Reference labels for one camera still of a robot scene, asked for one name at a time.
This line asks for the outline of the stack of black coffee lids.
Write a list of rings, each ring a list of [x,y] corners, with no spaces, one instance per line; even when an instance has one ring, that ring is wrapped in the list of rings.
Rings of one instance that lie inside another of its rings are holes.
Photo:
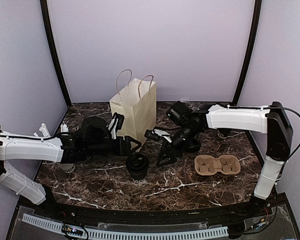
[[[193,138],[188,143],[188,145],[184,148],[184,151],[187,153],[196,153],[201,149],[201,146],[202,146],[201,142],[198,139]]]

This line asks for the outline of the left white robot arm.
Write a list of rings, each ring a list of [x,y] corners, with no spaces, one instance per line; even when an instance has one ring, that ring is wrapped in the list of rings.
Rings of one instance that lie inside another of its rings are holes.
[[[93,116],[83,120],[74,132],[60,132],[54,136],[26,136],[2,131],[0,127],[0,184],[40,206],[50,218],[57,218],[60,206],[48,188],[17,171],[10,160],[39,160],[59,164],[83,162],[100,155],[130,156],[141,142],[125,135],[118,136],[124,116],[114,114],[107,123]]]

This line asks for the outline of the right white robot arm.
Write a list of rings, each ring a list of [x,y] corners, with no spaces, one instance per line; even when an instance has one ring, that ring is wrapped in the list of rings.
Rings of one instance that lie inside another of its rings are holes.
[[[177,101],[166,114],[180,130],[170,141],[163,142],[156,166],[163,167],[175,163],[190,142],[204,130],[235,129],[266,134],[266,158],[254,189],[254,199],[245,205],[245,213],[250,217],[256,217],[264,210],[263,200],[269,197],[280,179],[284,166],[295,153],[291,150],[293,128],[287,111],[289,111],[287,107],[276,101],[266,106],[223,107],[219,104],[202,104],[195,110]]]

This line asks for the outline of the stack of white paper cups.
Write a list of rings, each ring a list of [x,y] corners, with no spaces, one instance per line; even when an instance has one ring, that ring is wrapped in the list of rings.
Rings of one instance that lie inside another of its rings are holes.
[[[229,137],[231,132],[232,132],[232,129],[230,129],[230,128],[218,128],[217,136],[221,139],[226,139]]]

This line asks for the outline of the single black paper coffee cup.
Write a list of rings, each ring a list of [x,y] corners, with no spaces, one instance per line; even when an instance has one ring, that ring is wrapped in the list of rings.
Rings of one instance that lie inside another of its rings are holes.
[[[131,180],[134,183],[143,183],[147,179],[147,172],[130,172],[129,173]]]

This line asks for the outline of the brown pulp cup carrier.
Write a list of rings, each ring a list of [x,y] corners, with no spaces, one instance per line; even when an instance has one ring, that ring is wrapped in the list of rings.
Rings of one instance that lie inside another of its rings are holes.
[[[234,155],[221,155],[215,158],[211,155],[198,155],[194,159],[194,169],[201,176],[237,175],[241,171],[241,164]]]

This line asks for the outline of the cream paper bag with handles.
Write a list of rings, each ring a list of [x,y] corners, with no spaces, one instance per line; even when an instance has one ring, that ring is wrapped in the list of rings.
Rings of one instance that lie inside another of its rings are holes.
[[[124,116],[119,136],[130,136],[144,145],[146,130],[152,130],[157,119],[157,82],[153,75],[146,78],[129,78],[122,89],[117,88],[117,94],[110,100],[111,113]]]

